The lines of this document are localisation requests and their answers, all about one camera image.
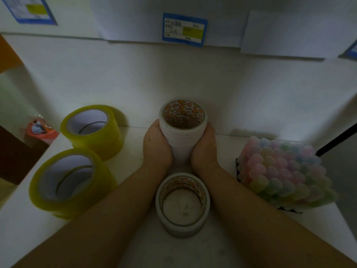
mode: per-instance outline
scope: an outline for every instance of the hand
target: hand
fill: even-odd
[[[202,138],[192,150],[191,165],[199,176],[220,167],[217,160],[216,132],[210,123],[207,123]]]
[[[163,136],[159,124],[159,120],[155,120],[144,136],[143,166],[162,170],[166,173],[172,165],[172,150],[167,139]]]

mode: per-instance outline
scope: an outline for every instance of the forearm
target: forearm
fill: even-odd
[[[14,267],[116,267],[165,172],[141,167]]]
[[[199,175],[210,192],[239,251],[260,267],[356,267],[328,243],[319,239],[222,168]]]

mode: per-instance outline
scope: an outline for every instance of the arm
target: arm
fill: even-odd
[[[192,151],[191,164],[239,251],[257,267],[357,267],[351,259],[224,171],[210,124]]]
[[[135,173],[13,267],[117,267],[172,164],[158,124],[145,134],[144,162]]]

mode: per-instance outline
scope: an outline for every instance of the yellow label sticker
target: yellow label sticker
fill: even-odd
[[[188,36],[188,37],[194,37],[196,39],[202,39],[203,38],[203,30],[191,28],[191,27],[183,27],[182,35]]]
[[[26,4],[26,8],[31,14],[47,15],[46,8],[43,4]]]

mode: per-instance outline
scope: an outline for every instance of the white shelf surface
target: white shelf surface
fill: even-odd
[[[122,151],[105,164],[122,182],[142,163],[142,140],[147,129],[120,127],[125,136]],[[217,135],[218,160],[236,176],[235,158],[246,137]],[[34,207],[28,189],[35,171],[50,157],[72,148],[60,134],[0,210],[0,259],[4,268],[59,230],[66,221]],[[357,243],[336,204],[303,214],[285,212],[321,239],[357,261]],[[119,267],[244,267],[239,252],[211,209],[203,229],[194,237],[174,238],[160,224],[154,206],[130,242]]]

